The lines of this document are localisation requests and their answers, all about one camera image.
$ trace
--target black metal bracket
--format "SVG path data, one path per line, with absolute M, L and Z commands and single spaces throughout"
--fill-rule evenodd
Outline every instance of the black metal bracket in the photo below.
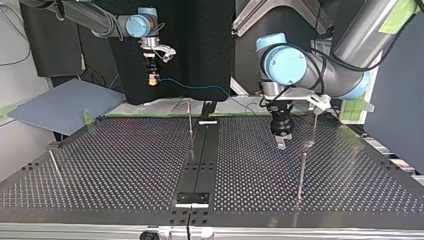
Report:
M 191 206 L 193 208 L 196 206 L 202 208 L 200 205 L 208 206 L 209 193 L 178 193 L 177 205 L 181 207 L 183 207 L 183 205 Z
M 57 20 L 64 21 L 65 20 L 65 7 L 63 6 L 62 1 L 61 0 L 54 0 L 53 6 L 54 6 L 54 9 L 55 9 Z

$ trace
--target cable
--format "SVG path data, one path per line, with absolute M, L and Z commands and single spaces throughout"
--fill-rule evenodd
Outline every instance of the cable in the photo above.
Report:
M 92 80 L 93 80 L 93 78 L 94 78 L 94 80 L 96 80 L 99 84 L 101 84 L 101 85 L 103 85 L 103 87 L 106 87 L 106 80 L 105 80 L 105 78 L 103 77 L 103 75 L 102 74 L 100 74 L 99 73 L 99 71 L 97 71 L 96 69 L 94 69 L 92 66 L 90 66 L 90 65 L 88 65 L 88 64 L 85 64 L 86 66 L 87 66 L 87 70 L 91 73 L 91 78 L 92 78 Z M 102 79 L 102 82 L 103 83 L 101 83 L 96 77 L 94 77 L 94 74 L 93 74 L 93 72 L 95 73 L 95 74 L 97 74 L 98 76 L 100 76 L 100 78 Z
M 18 11 L 16 11 L 12 6 L 10 6 L 6 3 L 0 2 L 0 11 L 3 13 L 4 17 L 7 19 L 7 21 L 10 23 L 10 25 L 15 29 L 15 31 L 19 35 L 21 35 L 25 40 L 28 40 L 28 38 L 25 36 L 25 34 L 23 32 L 21 32 L 21 30 L 13 23 L 13 21 L 9 18 L 9 16 L 7 16 L 6 12 L 1 7 L 6 7 L 10 11 L 12 11 L 12 13 L 15 14 L 15 16 L 19 19 L 21 26 L 24 27 L 24 24 L 23 24 L 24 20 L 19 15 Z
M 107 32 L 105 33 L 98 33 L 96 32 L 98 35 L 102 36 L 102 37 L 107 37 L 109 34 L 111 34 L 113 32 L 114 29 L 116 29 L 116 32 L 118 33 L 118 39 L 119 41 L 124 41 L 124 34 L 123 34 L 123 30 L 121 29 L 121 25 L 118 22 L 118 19 L 111 14 L 110 12 L 104 10 L 103 8 L 97 6 L 96 4 L 91 4 L 93 7 L 97 8 L 100 12 L 102 12 L 108 19 L 109 21 L 109 28 L 107 30 Z
M 340 119 L 340 113 L 338 113 L 336 111 L 336 108 L 334 107 L 334 105 L 330 102 L 331 108 L 333 109 L 334 113 L 337 115 L 337 118 Z
M 23 37 L 27 43 L 28 43 L 28 52 L 25 55 L 24 58 L 14 61 L 14 62 L 9 62 L 9 63 L 0 63 L 0 67 L 4 67 L 4 66 L 10 66 L 10 65 L 15 65 L 21 62 L 24 62 L 25 60 L 27 60 L 30 56 L 31 56 L 31 47 L 29 46 L 29 42 L 28 42 L 28 38 L 25 36 L 24 33 L 22 33 L 19 28 L 15 25 L 15 23 L 13 23 L 13 21 L 9 18 L 9 16 L 7 16 L 7 14 L 4 12 L 4 10 L 1 7 L 6 7 L 7 9 L 11 10 L 13 12 L 13 14 L 16 15 L 16 17 L 19 19 L 19 21 L 21 22 L 21 25 L 24 25 L 24 22 L 21 18 L 21 16 L 19 15 L 18 11 L 16 11 L 12 6 L 4 3 L 4 2 L 0 2 L 0 10 L 3 13 L 3 15 L 6 17 L 7 21 L 13 26 L 13 28 L 15 29 L 15 31 L 17 31 L 17 33 Z
M 119 73 L 116 74 L 116 77 L 113 79 L 112 83 L 110 84 L 109 89 L 112 88 L 113 84 L 115 84 L 115 81 L 118 79 L 118 77 L 119 77 Z
M 424 3 L 422 0 L 415 0 L 415 2 L 417 3 L 418 7 L 421 9 L 421 12 L 424 13 Z
M 152 33 L 150 33 L 149 35 L 155 35 L 157 33 L 159 33 L 160 30 L 162 30 L 162 28 L 165 27 L 165 23 L 159 23 L 158 27 L 155 29 L 155 31 L 153 31 Z
M 329 61 L 331 61 L 331 62 L 333 62 L 333 63 L 335 63 L 335 64 L 337 64 L 337 65 L 340 65 L 340 66 L 342 66 L 342 67 L 344 67 L 344 68 L 346 68 L 346 69 L 348 69 L 348 70 L 351 70 L 351 71 L 355 71 L 355 72 L 368 72 L 368 71 L 371 71 L 371 70 L 373 70 L 373 69 L 375 69 L 375 68 L 377 68 L 378 66 L 380 66 L 385 60 L 386 60 L 386 58 L 389 56 L 389 54 L 390 54 L 390 52 L 393 50 L 393 48 L 394 48 L 394 46 L 395 46 L 395 44 L 396 44 L 396 42 L 399 40 L 399 38 L 400 38 L 400 36 L 402 35 L 402 33 L 403 33 L 403 31 L 406 29 L 406 26 L 408 26 L 408 24 L 415 18 L 415 14 L 413 14 L 409 19 L 408 19 L 408 21 L 406 21 L 406 23 L 402 26 L 402 28 L 399 30 L 399 32 L 397 33 L 397 35 L 395 36 L 395 38 L 393 39 L 393 41 L 390 43 L 390 46 L 389 46 L 389 48 L 387 49 L 387 51 L 384 53 L 384 55 L 383 55 L 383 57 L 381 58 L 381 60 L 378 62 L 378 63 L 376 63 L 376 64 L 374 64 L 373 66 L 371 66 L 371 67 L 366 67 L 366 68 L 360 68 L 360 67 L 356 67 L 356 66 L 353 66 L 353 65 L 351 65 L 351 64 L 349 64 L 349 63 L 346 63 L 346 62 L 344 62 L 343 60 L 341 60 L 341 59 L 339 59 L 334 53 L 331 53 L 331 56 L 329 56 L 329 55 L 327 55 L 327 54 L 325 54 L 324 52 L 322 52 L 322 51 L 319 51 L 319 50 L 317 50 L 317 49 L 314 49 L 314 48 L 311 48 L 310 50 L 312 50 L 312 51 L 314 51 L 314 52 L 316 52 L 316 53 L 318 53 L 318 54 L 320 54 L 321 56 L 323 56 L 324 58 L 326 58 L 327 60 L 329 60 Z
M 245 107 L 245 108 L 247 108 L 247 109 L 249 109 L 252 113 L 253 113 L 253 115 L 255 115 L 256 116 L 256 113 L 255 113 L 255 111 L 253 111 L 249 106 L 246 106 L 246 105 L 244 105 L 244 104 L 241 104 L 240 102 L 238 102 L 237 100 L 235 100 L 233 97 L 231 97 L 231 95 L 227 92 L 227 91 L 225 91 L 225 89 L 223 89 L 222 87 L 220 87 L 220 86 L 214 86 L 214 85 L 212 85 L 212 86 L 188 86 L 188 85 L 185 85 L 185 84 L 182 84 L 182 83 L 180 83 L 180 82 L 178 82 L 177 80 L 174 80 L 174 79 L 172 79 L 172 78 L 162 78 L 162 79 L 160 79 L 159 80 L 160 82 L 173 82 L 173 83 L 175 83 L 175 84 L 177 84 L 177 85 L 179 85 L 180 87 L 183 87 L 183 88 L 187 88 L 187 89 L 196 89 L 196 90 L 202 90 L 202 89 L 210 89 L 210 88 L 217 88 L 217 89 L 219 89 L 219 90 L 221 90 L 225 95 L 227 95 L 227 97 L 229 97 L 231 100 L 233 100 L 235 103 L 237 103 L 238 105 L 240 105 L 240 106 L 242 106 L 242 107 Z
M 322 9 L 322 5 L 319 4 L 317 19 L 315 20 L 315 27 L 314 27 L 314 29 L 315 29 L 314 48 L 317 47 L 317 37 L 318 37 L 318 34 L 317 34 L 318 31 L 317 31 L 317 29 L 318 29 L 319 16 L 321 15 L 321 9 Z
M 163 58 L 163 57 L 162 57 L 162 55 L 160 55 L 160 54 L 156 51 L 156 49 L 154 49 L 154 48 L 150 47 L 150 46 L 149 46 L 149 45 L 147 45 L 147 44 L 143 44 L 143 43 L 141 44 L 141 47 L 152 50 L 158 58 L 160 58 L 162 61 L 165 61 L 165 58 Z

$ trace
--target black panel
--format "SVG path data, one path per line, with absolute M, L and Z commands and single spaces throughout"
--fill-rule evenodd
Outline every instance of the black panel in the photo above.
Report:
M 20 7 L 38 76 L 81 74 L 77 25 L 69 20 L 58 21 L 55 14 L 47 10 L 24 4 Z
M 138 7 L 157 8 L 161 42 L 177 50 L 176 57 L 162 64 L 162 77 L 171 77 L 192 86 L 218 85 L 229 91 L 231 56 L 234 52 L 230 35 L 234 2 L 228 0 L 128 0 L 96 2 L 114 14 L 134 14 Z M 192 96 L 199 100 L 225 100 L 219 89 L 187 91 L 174 83 L 164 82 L 155 88 L 147 84 L 144 58 L 136 39 L 123 43 L 110 39 L 121 81 L 131 104 L 162 97 Z
M 365 131 L 417 171 L 424 172 L 424 14 L 407 26 L 381 65 Z

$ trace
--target metal rod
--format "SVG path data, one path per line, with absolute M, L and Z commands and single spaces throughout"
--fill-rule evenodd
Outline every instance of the metal rod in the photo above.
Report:
M 317 131 L 318 114 L 315 114 L 314 131 L 312 133 L 312 141 L 315 142 L 315 132 Z
M 60 172 L 60 169 L 59 169 L 59 166 L 57 165 L 56 158 L 54 157 L 53 151 L 49 150 L 49 154 L 53 161 L 54 168 L 56 169 L 56 171 Z
M 302 155 L 302 162 L 300 165 L 300 179 L 299 179 L 299 188 L 297 191 L 297 200 L 302 200 L 302 188 L 303 188 L 303 178 L 305 176 L 305 167 L 306 167 L 306 157 L 307 153 L 303 153 Z
M 187 104 L 187 112 L 188 112 L 188 121 L 189 121 L 189 125 L 190 125 L 190 137 L 193 139 L 193 121 L 192 121 L 192 117 L 191 117 L 191 101 L 190 99 L 188 100 L 188 104 Z
M 334 48 L 334 54 L 351 65 L 370 66 L 395 36 L 379 30 L 398 1 L 366 1 Z

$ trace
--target robotic arm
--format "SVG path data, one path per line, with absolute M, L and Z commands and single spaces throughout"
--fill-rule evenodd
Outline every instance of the robotic arm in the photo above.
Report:
M 271 131 L 277 143 L 282 143 L 280 148 L 284 148 L 285 139 L 291 139 L 293 100 L 309 101 L 320 114 L 331 107 L 332 97 L 353 100 L 364 94 L 370 82 L 367 70 L 373 68 L 370 65 L 378 54 L 396 40 L 396 35 L 379 30 L 398 1 L 366 1 L 331 57 L 288 44 L 283 33 L 258 39 L 265 106 L 273 116 Z
M 160 44 L 159 31 L 164 24 L 158 23 L 155 8 L 139 8 L 134 15 L 114 16 L 89 1 L 19 1 L 30 7 L 50 10 L 60 21 L 67 18 L 87 27 L 97 37 L 117 37 L 121 41 L 124 37 L 139 38 L 151 86 L 157 85 L 160 78 L 159 60 L 167 63 L 176 54 L 170 46 Z

